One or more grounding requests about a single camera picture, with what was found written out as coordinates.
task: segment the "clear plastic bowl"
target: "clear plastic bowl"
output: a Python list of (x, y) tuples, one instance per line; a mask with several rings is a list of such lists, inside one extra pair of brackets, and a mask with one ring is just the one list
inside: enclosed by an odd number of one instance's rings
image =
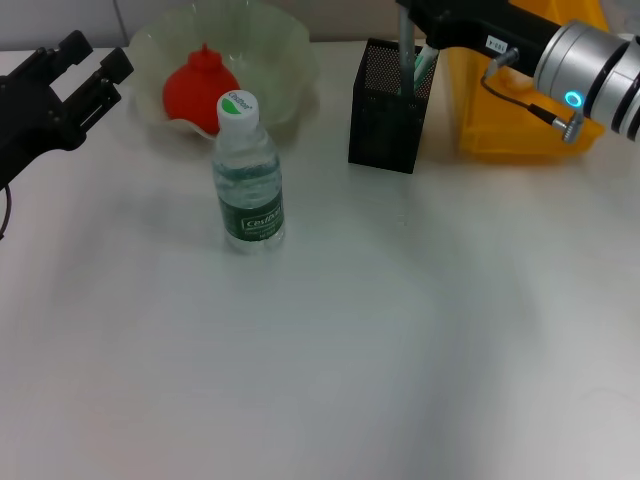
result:
[(162, 102), (169, 76), (203, 43), (220, 52), (240, 88), (256, 96), (267, 128), (295, 116), (318, 76), (309, 31), (292, 16), (254, 1), (199, 1), (164, 13), (131, 40), (129, 83), (148, 123), (213, 138), (191, 122), (170, 120)]

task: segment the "red object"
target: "red object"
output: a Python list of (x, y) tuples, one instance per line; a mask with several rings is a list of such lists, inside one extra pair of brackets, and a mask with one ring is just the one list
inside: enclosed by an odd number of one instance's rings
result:
[(218, 99), (231, 90), (239, 90), (238, 81), (222, 65), (218, 52), (202, 50), (189, 55), (186, 65), (169, 77), (162, 99), (169, 118), (182, 118), (198, 125), (209, 134), (220, 131)]

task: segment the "white table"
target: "white table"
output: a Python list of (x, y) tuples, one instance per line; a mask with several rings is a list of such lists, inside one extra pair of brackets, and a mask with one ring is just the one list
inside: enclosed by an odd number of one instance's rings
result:
[(3, 480), (640, 479), (636, 147), (461, 165), (442, 62), (415, 174), (350, 166), (363, 49), (315, 46), (272, 255), (225, 246), (206, 144), (126, 88), (12, 183)]

